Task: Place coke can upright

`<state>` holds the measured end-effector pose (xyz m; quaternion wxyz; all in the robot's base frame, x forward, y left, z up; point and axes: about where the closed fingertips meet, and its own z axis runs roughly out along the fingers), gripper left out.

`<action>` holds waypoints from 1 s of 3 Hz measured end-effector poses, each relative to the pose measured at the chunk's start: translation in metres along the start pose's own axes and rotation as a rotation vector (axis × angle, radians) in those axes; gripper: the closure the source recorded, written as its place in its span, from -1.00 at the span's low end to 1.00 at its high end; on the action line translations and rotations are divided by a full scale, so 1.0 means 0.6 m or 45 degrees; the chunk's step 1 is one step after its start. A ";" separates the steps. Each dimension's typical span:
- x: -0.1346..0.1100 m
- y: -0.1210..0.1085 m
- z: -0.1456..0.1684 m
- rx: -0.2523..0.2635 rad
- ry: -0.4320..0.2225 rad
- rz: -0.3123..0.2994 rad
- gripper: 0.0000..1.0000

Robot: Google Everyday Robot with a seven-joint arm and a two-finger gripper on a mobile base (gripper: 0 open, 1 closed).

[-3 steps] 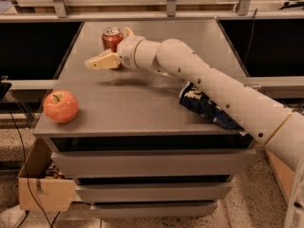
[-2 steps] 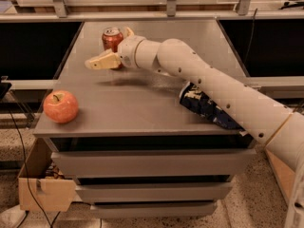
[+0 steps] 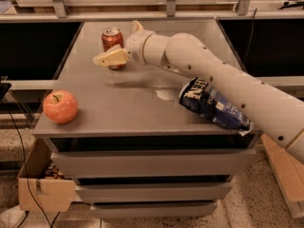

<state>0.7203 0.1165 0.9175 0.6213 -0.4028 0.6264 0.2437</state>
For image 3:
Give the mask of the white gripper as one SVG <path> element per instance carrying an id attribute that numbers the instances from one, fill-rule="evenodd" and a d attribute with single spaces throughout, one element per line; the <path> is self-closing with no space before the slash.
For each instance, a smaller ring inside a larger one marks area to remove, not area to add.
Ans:
<path id="1" fill-rule="evenodd" d="M 130 59 L 132 62 L 147 65 L 147 59 L 144 55 L 144 47 L 147 40 L 155 34 L 152 30 L 143 29 L 143 25 L 134 20 L 132 22 L 132 34 L 125 41 L 125 48 L 120 45 L 111 47 L 106 52 L 94 56 L 92 61 L 99 67 L 114 67 L 124 65 Z"/>

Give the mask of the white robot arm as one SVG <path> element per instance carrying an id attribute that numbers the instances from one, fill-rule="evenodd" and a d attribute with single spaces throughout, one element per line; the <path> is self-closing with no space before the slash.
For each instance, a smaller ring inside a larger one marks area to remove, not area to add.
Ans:
<path id="1" fill-rule="evenodd" d="M 304 162 L 304 102 L 220 60 L 195 36 L 184 32 L 162 36 L 135 21 L 123 46 L 93 58 L 100 67 L 128 61 L 200 77 L 291 156 Z"/>

